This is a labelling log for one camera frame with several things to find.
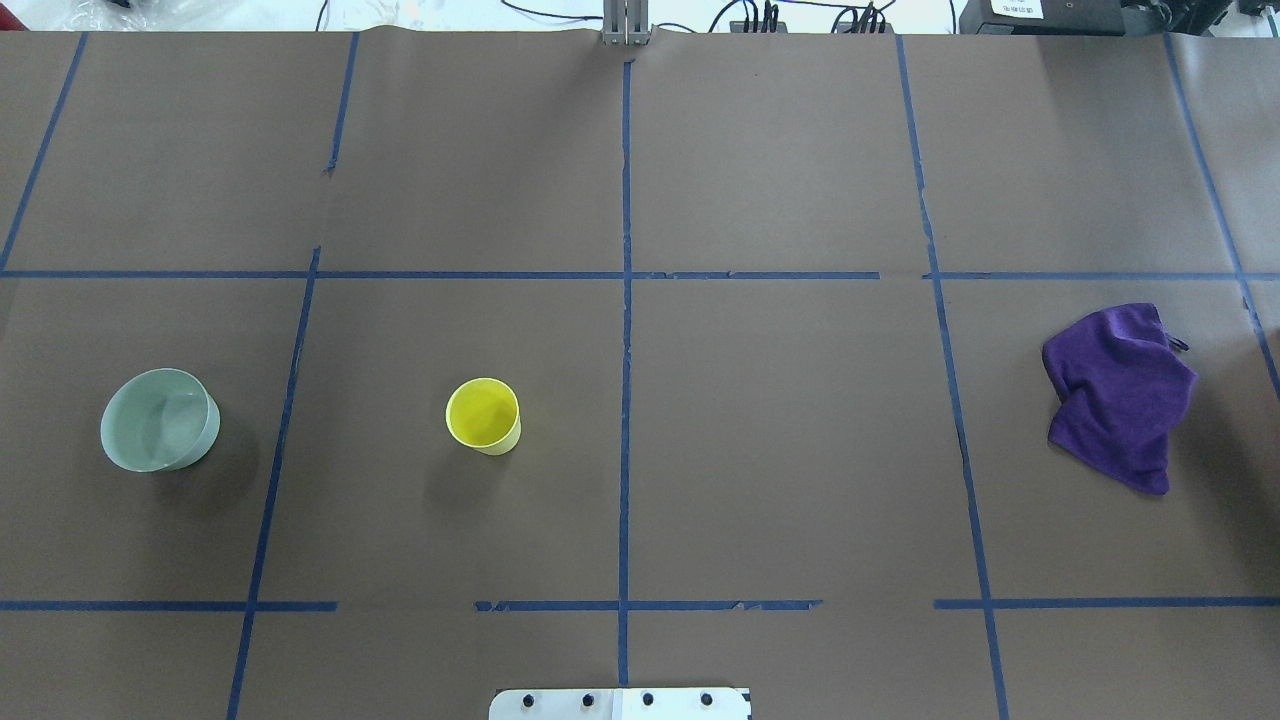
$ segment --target blue tape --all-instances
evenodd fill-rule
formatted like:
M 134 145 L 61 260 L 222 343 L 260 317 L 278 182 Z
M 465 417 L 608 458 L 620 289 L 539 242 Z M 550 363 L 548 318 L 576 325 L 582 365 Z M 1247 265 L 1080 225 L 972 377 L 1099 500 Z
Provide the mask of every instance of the blue tape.
M 347 123 L 347 101 L 351 99 L 351 78 L 356 73 L 356 51 L 360 49 L 360 33 L 351 33 L 351 49 L 347 50 L 347 74 L 342 81 L 342 99 L 338 101 L 338 122 L 333 126 L 333 152 L 324 172 L 332 173 L 338 167 L 338 151 L 342 150 L 342 128 Z
M 765 612 L 808 612 L 820 600 L 632 600 L 635 612 L 724 612 L 760 610 Z
M 244 612 L 244 602 L 183 600 L 0 600 L 0 612 Z M 337 612 L 337 602 L 260 602 L 259 612 Z
M 617 612 L 614 600 L 499 600 L 475 603 L 476 612 Z
M 1078 610 L 1097 607 L 1280 607 L 1272 596 L 1210 597 L 1018 597 L 936 600 L 934 610 Z
M 915 105 L 911 101 L 911 81 L 906 69 L 906 46 L 902 36 L 895 35 L 897 44 L 897 67 L 902 79 L 902 104 L 906 108 L 906 129 L 911 140 L 911 160 L 915 165 L 915 187 L 920 202 L 920 223 L 928 240 L 929 274 L 933 284 L 933 302 L 938 315 L 938 334 L 942 338 L 942 359 L 947 369 L 947 388 L 951 393 L 951 414 L 956 425 L 956 441 L 960 445 L 960 465 L 964 470 L 965 495 L 969 502 L 969 532 L 973 539 L 973 555 L 978 566 L 978 587 L 983 600 L 991 600 L 991 582 L 987 575 L 987 551 L 982 541 L 982 521 L 978 518 L 978 493 L 973 483 L 973 465 L 969 460 L 969 439 L 965 436 L 964 410 L 960 405 L 960 383 L 956 379 L 955 356 L 951 352 L 951 329 L 947 324 L 946 300 L 942 295 L 938 249 L 933 240 L 933 222 L 924 201 L 924 161 L 920 155 L 920 138 L 915 126 Z M 988 607 L 983 611 L 987 626 L 987 652 L 991 656 L 991 675 L 996 691 L 996 710 L 1000 720 L 1009 720 L 1009 698 L 1005 692 L 1005 671 L 1000 661 L 1000 639 L 996 634 L 996 614 Z
M 1253 336 L 1258 341 L 1258 350 L 1262 351 L 1262 360 L 1267 365 L 1267 374 L 1271 377 L 1271 389 L 1280 398 L 1280 372 L 1276 370 L 1275 357 L 1271 355 L 1271 346 L 1267 345 L 1267 334 L 1262 329 L 1262 320 L 1258 319 L 1258 306 L 1253 301 L 1253 291 L 1245 279 L 1244 265 L 1240 263 L 1240 254 L 1235 247 L 1235 238 L 1226 222 L 1226 213 L 1222 211 L 1222 200 L 1217 195 L 1217 184 L 1213 174 L 1208 170 L 1208 160 L 1204 159 L 1204 149 L 1201 146 L 1199 133 L 1196 131 L 1196 122 L 1192 119 L 1190 105 L 1187 104 L 1187 92 L 1183 90 L 1183 74 L 1178 69 L 1178 58 L 1174 54 L 1174 41 L 1170 33 L 1165 33 L 1165 55 L 1169 58 L 1169 72 L 1174 78 L 1174 92 L 1178 96 L 1178 108 L 1183 113 L 1183 122 L 1187 123 L 1187 136 L 1192 141 L 1192 150 L 1196 151 L 1196 164 L 1199 165 L 1201 176 L 1204 178 L 1204 187 L 1208 190 L 1210 202 L 1213 206 L 1213 217 L 1217 218 L 1217 227 L 1222 232 L 1222 242 L 1226 243 L 1226 254 L 1231 258 L 1231 268 L 1240 283 L 1240 295 L 1244 296 L 1244 306 L 1249 311 L 1249 323 L 1253 325 Z
M 631 64 L 622 64 L 622 418 L 618 468 L 618 687 L 627 669 L 631 593 Z
M 49 279 L 303 279 L 305 270 L 4 270 L 0 278 Z
M 298 602 L 298 601 L 275 601 L 275 602 L 259 602 L 253 607 L 255 612 L 337 612 L 337 602 Z
M 938 273 L 943 281 L 1235 281 L 1233 273 Z M 923 275 L 931 281 L 933 273 Z
M 621 281 L 617 272 L 561 270 L 324 270 L 320 279 L 420 279 L 420 281 Z
M 76 44 L 76 54 L 72 55 L 72 64 L 67 68 L 67 78 L 63 79 L 63 90 L 58 94 L 58 102 L 54 104 L 54 113 L 49 118 L 45 128 L 45 137 L 40 141 L 40 150 L 36 151 L 36 160 L 31 164 L 31 173 L 27 174 L 27 186 L 22 188 L 22 197 L 18 200 L 18 209 L 13 214 L 13 223 L 9 225 L 9 234 L 4 241 L 4 250 L 0 250 L 0 270 L 9 264 L 9 255 L 13 254 L 13 243 L 18 241 L 18 231 L 22 228 L 22 218 L 27 214 L 27 204 L 31 202 L 31 193 L 36 190 L 36 178 L 40 177 L 40 168 L 45 165 L 45 155 L 49 152 L 49 143 L 54 140 L 54 131 L 58 129 L 58 120 L 67 106 L 67 96 L 70 95 L 72 82 L 76 81 L 76 70 L 79 69 L 81 58 L 84 55 L 84 45 L 88 44 L 88 33 L 82 32 L 79 42 Z
M 234 601 L 5 600 L 3 612 L 244 612 Z
M 298 369 L 302 361 L 302 345 L 307 337 L 307 323 L 311 318 L 311 296 L 316 288 L 316 272 L 320 266 L 320 249 L 311 252 L 311 268 L 307 270 L 307 288 L 302 293 L 302 311 L 298 315 L 298 332 L 293 340 L 293 360 L 289 364 L 289 380 L 284 388 L 284 407 L 280 411 L 280 429 L 275 437 L 275 457 L 271 460 L 271 479 L 266 486 L 266 505 L 262 509 L 262 525 L 257 533 L 257 550 L 253 553 L 253 574 L 248 584 L 248 600 L 244 607 L 244 623 L 241 626 L 239 652 L 236 655 L 236 674 L 232 676 L 230 698 L 227 702 L 227 720 L 236 720 L 239 712 L 239 694 L 244 684 L 244 665 L 248 662 L 248 647 L 253 635 L 253 616 L 257 612 L 257 594 L 262 585 L 262 566 L 266 564 L 266 543 L 271 537 L 271 519 L 275 514 L 275 498 L 280 487 L 280 470 L 284 466 L 284 443 L 289 436 L 289 420 L 293 416 L 293 397 L 298 387 Z
M 723 612 L 759 610 L 764 612 L 806 612 L 820 600 L 631 600 L 627 612 Z M 476 612 L 617 612 L 614 600 L 499 600 L 476 602 Z
M 639 281 L 878 281 L 874 272 L 739 272 L 739 270 L 681 270 L 675 273 L 634 273 Z

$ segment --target yellow plastic cup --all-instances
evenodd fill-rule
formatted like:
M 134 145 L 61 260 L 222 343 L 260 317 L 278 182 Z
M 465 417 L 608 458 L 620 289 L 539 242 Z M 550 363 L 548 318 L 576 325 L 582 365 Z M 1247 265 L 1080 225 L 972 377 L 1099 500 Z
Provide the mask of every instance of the yellow plastic cup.
M 502 455 L 520 441 L 520 402 L 502 380 L 467 380 L 449 396 L 444 424 L 453 439 L 471 450 Z

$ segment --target cloth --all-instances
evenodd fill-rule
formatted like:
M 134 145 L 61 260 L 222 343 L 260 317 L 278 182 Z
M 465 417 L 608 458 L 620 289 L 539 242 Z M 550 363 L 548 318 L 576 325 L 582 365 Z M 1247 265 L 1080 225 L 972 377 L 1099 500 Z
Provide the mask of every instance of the cloth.
M 1048 439 L 1137 491 L 1169 492 L 1169 430 L 1197 379 L 1171 345 L 1185 348 L 1149 302 L 1100 310 L 1053 336 L 1044 370 L 1062 406 Z

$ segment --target purple towel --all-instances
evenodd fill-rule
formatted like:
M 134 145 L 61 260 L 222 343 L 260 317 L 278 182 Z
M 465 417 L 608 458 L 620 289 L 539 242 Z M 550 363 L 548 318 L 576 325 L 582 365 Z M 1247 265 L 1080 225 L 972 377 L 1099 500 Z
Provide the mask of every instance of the purple towel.
M 1170 342 L 1149 302 L 1100 310 L 1046 342 L 1044 370 L 1062 401 L 1048 439 L 1137 491 L 1169 492 L 1169 430 L 1196 384 Z

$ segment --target sticker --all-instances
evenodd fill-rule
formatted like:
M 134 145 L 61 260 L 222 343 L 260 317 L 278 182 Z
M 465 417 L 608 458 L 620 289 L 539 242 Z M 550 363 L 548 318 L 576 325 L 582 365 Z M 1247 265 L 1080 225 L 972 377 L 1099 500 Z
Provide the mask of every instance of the sticker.
M 991 0 L 991 12 L 1010 18 L 1044 19 L 1039 0 Z

